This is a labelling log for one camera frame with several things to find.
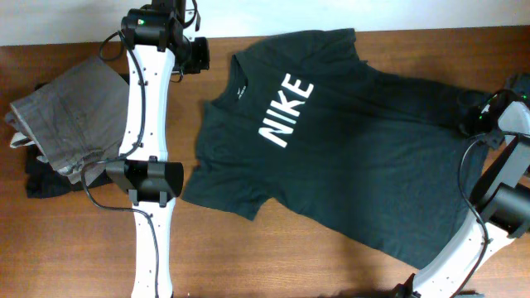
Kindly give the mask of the black Nike t-shirt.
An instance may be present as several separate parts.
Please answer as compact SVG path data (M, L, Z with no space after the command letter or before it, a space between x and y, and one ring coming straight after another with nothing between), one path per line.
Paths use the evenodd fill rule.
M254 219L271 198L348 238L425 267L463 224L468 121L487 94L384 73L351 29L300 31L233 54L205 104L183 199Z

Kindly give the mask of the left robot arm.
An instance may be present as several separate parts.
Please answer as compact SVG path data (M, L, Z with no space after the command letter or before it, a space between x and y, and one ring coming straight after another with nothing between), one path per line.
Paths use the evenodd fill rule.
M128 59L128 111L118 157L106 172L131 202L136 229L134 297L171 297L171 217L183 187L183 165L168 160L169 86L210 67L208 41L184 30L200 26L185 0L152 0L122 19Z

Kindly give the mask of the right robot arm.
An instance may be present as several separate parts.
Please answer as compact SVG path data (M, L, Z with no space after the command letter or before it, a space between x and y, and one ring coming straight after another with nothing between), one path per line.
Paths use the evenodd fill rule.
M390 292L391 297L462 297L474 273L529 231L529 75L515 74L479 105L474 145L505 148L463 197L465 221L436 258Z

